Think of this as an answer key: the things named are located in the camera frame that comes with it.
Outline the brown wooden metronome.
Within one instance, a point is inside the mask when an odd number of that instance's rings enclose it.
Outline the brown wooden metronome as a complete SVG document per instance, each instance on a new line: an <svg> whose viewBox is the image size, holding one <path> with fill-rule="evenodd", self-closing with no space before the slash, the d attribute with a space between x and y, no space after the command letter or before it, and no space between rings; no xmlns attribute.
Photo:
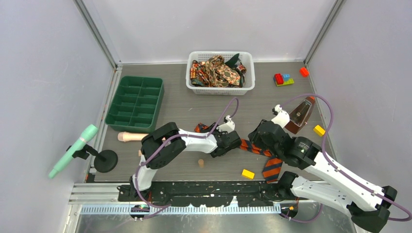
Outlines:
<svg viewBox="0 0 412 233"><path fill-rule="evenodd" d="M315 98L313 96L306 97L299 103L290 113L290 121L285 126L285 129L293 134L297 134L306 124L311 116L315 106Z"/></svg>

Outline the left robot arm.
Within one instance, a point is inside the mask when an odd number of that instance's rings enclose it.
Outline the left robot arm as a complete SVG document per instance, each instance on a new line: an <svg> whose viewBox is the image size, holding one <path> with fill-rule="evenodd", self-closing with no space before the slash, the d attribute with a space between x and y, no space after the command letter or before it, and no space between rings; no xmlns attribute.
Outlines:
<svg viewBox="0 0 412 233"><path fill-rule="evenodd" d="M130 194L138 201L145 200L157 170L182 152L203 152L215 158L240 145L234 123L210 126L200 123L194 132L188 132L169 122L143 138L138 169L131 177Z"/></svg>

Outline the white plastic basket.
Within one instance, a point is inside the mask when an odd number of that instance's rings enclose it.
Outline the white plastic basket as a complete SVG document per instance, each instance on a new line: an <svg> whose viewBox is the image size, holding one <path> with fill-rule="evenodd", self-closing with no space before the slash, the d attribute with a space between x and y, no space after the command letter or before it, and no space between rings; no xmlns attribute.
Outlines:
<svg viewBox="0 0 412 233"><path fill-rule="evenodd" d="M195 94L245 95L255 87L252 55L244 51L193 51L186 85Z"/></svg>

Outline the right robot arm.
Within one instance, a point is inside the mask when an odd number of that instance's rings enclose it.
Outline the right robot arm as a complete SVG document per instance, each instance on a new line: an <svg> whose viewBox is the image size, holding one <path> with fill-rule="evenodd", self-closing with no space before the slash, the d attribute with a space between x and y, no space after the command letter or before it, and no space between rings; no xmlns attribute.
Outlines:
<svg viewBox="0 0 412 233"><path fill-rule="evenodd" d="M350 170L332 166L332 158L323 156L321 147L305 137L291 137L283 128L262 120L248 134L252 144L268 150L276 158L292 167L314 174L328 182L321 186L296 173L285 171L278 180L277 192L283 199L305 198L332 207L349 216L360 228L378 233L386 225L391 204L384 196L395 200L397 191L391 186L380 187Z"/></svg>

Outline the orange navy striped tie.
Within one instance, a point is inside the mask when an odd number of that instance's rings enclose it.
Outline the orange navy striped tie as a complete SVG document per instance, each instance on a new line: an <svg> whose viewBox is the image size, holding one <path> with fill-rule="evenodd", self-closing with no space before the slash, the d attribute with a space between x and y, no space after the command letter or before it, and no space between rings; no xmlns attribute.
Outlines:
<svg viewBox="0 0 412 233"><path fill-rule="evenodd" d="M251 153L260 154L268 157L268 161L262 171L262 175L266 183L273 183L278 180L283 161L276 158L268 150L263 150L256 147L250 141L241 139L241 145L239 146L241 150L245 150Z"/></svg>

